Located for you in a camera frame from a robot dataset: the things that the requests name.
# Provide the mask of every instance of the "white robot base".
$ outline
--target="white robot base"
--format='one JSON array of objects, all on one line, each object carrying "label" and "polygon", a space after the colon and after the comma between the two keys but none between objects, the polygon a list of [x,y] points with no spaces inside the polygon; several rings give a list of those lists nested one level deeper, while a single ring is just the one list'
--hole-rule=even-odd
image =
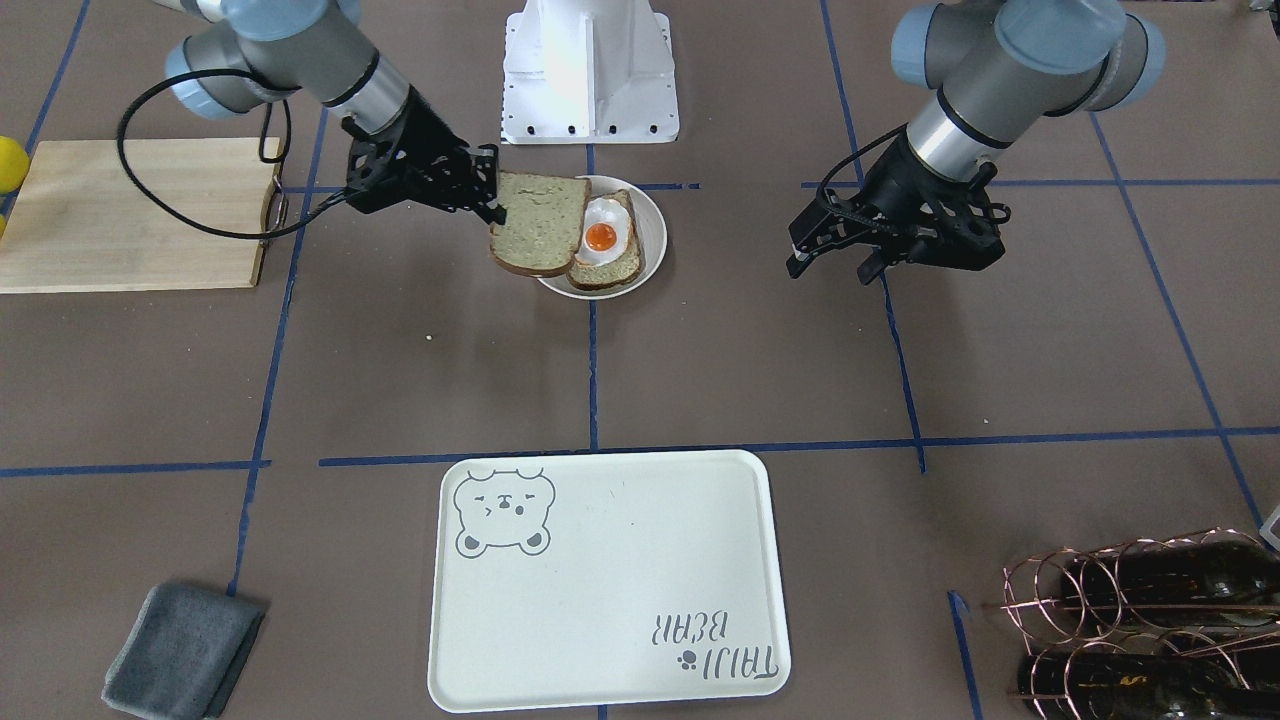
[{"label": "white robot base", "polygon": [[529,0],[507,18],[502,140],[655,143],[680,135],[671,20],[649,0]]}]

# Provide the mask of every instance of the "egg yolk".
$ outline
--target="egg yolk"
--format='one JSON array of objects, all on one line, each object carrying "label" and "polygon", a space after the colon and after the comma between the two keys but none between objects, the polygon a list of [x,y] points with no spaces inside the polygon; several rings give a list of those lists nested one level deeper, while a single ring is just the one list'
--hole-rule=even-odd
[{"label": "egg yolk", "polygon": [[595,223],[586,228],[586,246],[596,252],[613,247],[618,242],[618,233],[608,223]]}]

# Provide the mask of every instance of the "bread crust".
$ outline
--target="bread crust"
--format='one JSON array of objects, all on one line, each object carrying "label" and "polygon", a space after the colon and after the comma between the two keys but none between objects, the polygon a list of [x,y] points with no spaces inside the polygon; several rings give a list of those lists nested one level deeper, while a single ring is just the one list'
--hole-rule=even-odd
[{"label": "bread crust", "polygon": [[[545,179],[554,179],[554,181],[571,181],[571,182],[579,182],[580,181],[580,178],[564,178],[564,177],[557,177],[557,176],[545,176],[545,174],[540,174],[540,173],[507,173],[507,172],[503,172],[500,174],[521,176],[521,177],[527,177],[527,178],[545,178]],[[563,275],[563,274],[568,273],[570,269],[573,266],[573,258],[577,254],[577,249],[581,246],[581,242],[582,242],[582,223],[584,223],[584,220],[582,220],[581,215],[585,214],[586,204],[588,204],[588,201],[590,200],[590,196],[591,196],[591,183],[590,183],[590,181],[581,179],[580,182],[581,182],[581,186],[582,186],[582,213],[579,214],[580,217],[579,217],[579,222],[577,222],[576,242],[573,245],[572,251],[570,251],[570,254],[568,254],[568,260],[563,265],[561,265],[558,268],[541,269],[541,268],[527,268],[527,266],[524,266],[524,265],[515,265],[515,264],[509,263],[508,260],[504,260],[494,250],[494,240],[498,236],[498,227],[500,227],[500,225],[497,225],[497,224],[489,225],[489,256],[493,258],[494,263],[497,263],[499,268],[507,270],[508,273],[513,273],[513,274],[524,275],[524,277],[529,277],[529,278],[554,278],[554,277],[559,277],[559,275]]]},{"label": "bread crust", "polygon": [[[637,277],[640,277],[640,273],[644,272],[644,263],[645,263],[644,245],[640,242],[640,233],[636,232],[636,211],[635,211],[635,204],[631,201],[631,193],[627,192],[626,190],[620,190],[617,192],[611,192],[608,195],[602,195],[600,197],[604,197],[604,199],[608,199],[608,200],[616,200],[620,204],[622,204],[623,208],[627,209],[627,229],[631,233],[631,243],[636,249],[637,263],[636,263],[635,270],[631,274],[628,274],[628,275],[626,275],[623,278],[609,281],[609,282],[604,282],[604,283],[591,283],[591,282],[585,282],[585,281],[581,281],[579,278],[575,278],[573,277],[573,264],[570,263],[570,268],[566,270],[568,273],[567,279],[568,279],[568,283],[571,286],[573,286],[573,287],[576,287],[579,290],[588,290],[588,291],[590,291],[590,290],[608,290],[611,287],[617,287],[620,284],[626,284],[626,283],[636,279]],[[607,268],[607,266],[612,265],[613,263],[618,263],[618,261],[623,260],[626,256],[627,256],[626,254],[620,255],[616,260],[605,263],[604,265],[599,265],[599,268]]]}]

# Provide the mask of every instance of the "wooden cutting board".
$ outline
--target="wooden cutting board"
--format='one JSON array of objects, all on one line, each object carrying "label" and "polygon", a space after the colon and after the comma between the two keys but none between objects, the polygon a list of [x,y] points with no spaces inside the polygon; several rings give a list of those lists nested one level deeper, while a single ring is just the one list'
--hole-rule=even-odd
[{"label": "wooden cutting board", "polygon": [[[266,152],[279,151],[269,138]],[[262,232],[279,165],[257,138],[131,140],[152,192],[206,225]],[[262,246],[169,217],[125,177],[114,141],[46,141],[0,236],[0,293],[252,287]]]}]

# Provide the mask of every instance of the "wine bottle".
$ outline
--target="wine bottle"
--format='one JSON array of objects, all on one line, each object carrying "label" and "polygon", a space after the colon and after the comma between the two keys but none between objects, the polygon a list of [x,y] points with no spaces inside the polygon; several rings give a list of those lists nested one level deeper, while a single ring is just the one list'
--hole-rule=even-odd
[{"label": "wine bottle", "polygon": [[1075,720],[1071,706],[1080,720],[1280,717],[1280,693],[1243,689],[1221,666],[1189,657],[1048,652],[1023,661],[1018,689],[1051,720]]},{"label": "wine bottle", "polygon": [[1256,691],[1280,692],[1280,635],[1240,635],[1203,630],[1172,633],[1164,638],[1161,655],[1185,655],[1216,662],[1240,676]]},{"label": "wine bottle", "polygon": [[1121,624],[1249,628],[1280,619],[1280,559],[1248,542],[1179,544],[1121,555],[1119,564],[1080,560],[1066,573],[1064,606],[1080,607],[1074,578],[1098,619],[1115,618],[1106,609],[1116,607],[1119,584],[1126,601]]}]

